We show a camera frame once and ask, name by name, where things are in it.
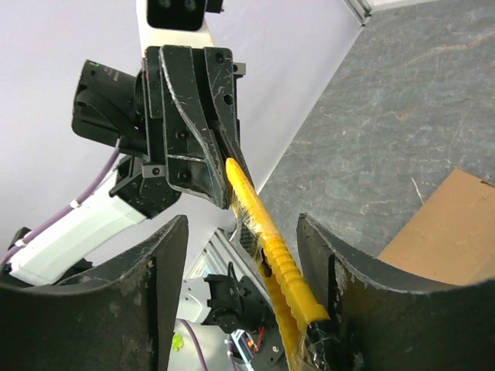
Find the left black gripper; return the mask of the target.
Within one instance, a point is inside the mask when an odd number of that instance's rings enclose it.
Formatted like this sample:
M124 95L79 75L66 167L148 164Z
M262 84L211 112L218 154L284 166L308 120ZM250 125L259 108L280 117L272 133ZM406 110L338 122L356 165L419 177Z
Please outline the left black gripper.
M225 158L252 182L241 150L237 80L245 65L220 47L152 46L142 64L146 189L181 192L226 209Z

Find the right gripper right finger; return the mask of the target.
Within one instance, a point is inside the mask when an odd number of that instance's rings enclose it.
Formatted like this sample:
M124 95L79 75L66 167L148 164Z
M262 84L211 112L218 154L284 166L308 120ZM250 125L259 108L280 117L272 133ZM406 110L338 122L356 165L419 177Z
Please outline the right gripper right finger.
M318 370L492 370L494 282L454 286L392 267L302 214L303 276L328 311L303 340Z

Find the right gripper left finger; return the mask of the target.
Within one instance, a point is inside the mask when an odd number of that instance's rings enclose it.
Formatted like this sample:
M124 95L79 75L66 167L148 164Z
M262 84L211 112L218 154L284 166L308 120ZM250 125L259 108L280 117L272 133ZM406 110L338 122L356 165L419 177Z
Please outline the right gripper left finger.
M1 279L3 370L165 370L189 223L176 216L147 240L55 285Z

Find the yellow utility knife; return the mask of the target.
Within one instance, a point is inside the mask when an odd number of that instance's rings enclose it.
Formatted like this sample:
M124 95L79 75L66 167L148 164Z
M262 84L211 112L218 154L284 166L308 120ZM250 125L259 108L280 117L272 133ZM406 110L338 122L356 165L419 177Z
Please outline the yellow utility knife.
M316 300L265 205L241 166L225 163L237 221L254 235L249 253L265 284L290 370L348 370L328 311Z

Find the brown cardboard express box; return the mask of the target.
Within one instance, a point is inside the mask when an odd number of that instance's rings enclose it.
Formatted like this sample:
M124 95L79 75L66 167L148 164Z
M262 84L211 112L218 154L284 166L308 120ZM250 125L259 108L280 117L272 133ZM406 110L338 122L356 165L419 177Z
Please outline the brown cardboard express box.
M447 284L493 278L494 182L454 170L378 259Z

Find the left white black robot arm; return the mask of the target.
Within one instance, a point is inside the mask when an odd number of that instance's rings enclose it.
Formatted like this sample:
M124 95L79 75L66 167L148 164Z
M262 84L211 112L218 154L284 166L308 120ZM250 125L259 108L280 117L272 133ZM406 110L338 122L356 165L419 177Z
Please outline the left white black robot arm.
M21 230L1 262L31 285L56 283L122 231L157 217L183 194L221 209L226 161L245 163L237 81L228 48L150 46L138 74L88 60L73 99L73 132L113 148L97 178L51 220Z

